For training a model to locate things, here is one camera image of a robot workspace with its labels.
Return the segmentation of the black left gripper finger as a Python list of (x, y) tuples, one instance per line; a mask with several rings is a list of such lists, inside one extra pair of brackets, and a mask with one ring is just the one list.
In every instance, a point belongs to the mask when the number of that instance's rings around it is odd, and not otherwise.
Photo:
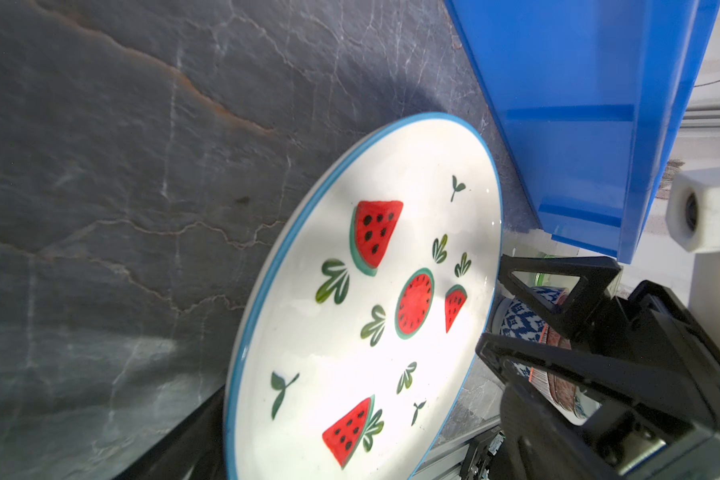
[(226, 479), (222, 386), (116, 480)]

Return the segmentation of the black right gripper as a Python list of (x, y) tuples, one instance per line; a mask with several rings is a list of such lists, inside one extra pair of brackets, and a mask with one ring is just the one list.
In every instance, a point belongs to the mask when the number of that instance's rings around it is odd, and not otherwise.
[[(575, 277), (561, 305), (516, 272)], [(645, 281), (627, 298), (607, 256), (502, 255), (498, 281), (571, 342), (547, 346), (484, 333), (475, 353), (506, 385), (504, 450), (518, 479), (720, 477), (720, 351), (667, 288)], [(592, 392), (601, 407), (570, 423), (516, 368), (527, 364)]]

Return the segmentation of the white watermelon pattern plate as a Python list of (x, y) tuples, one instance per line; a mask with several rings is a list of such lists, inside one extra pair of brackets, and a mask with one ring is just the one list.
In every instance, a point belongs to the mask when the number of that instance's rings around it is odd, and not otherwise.
[(466, 121), (425, 113), (343, 154), (286, 223), (229, 369), (231, 479), (408, 479), (491, 310), (502, 201)]

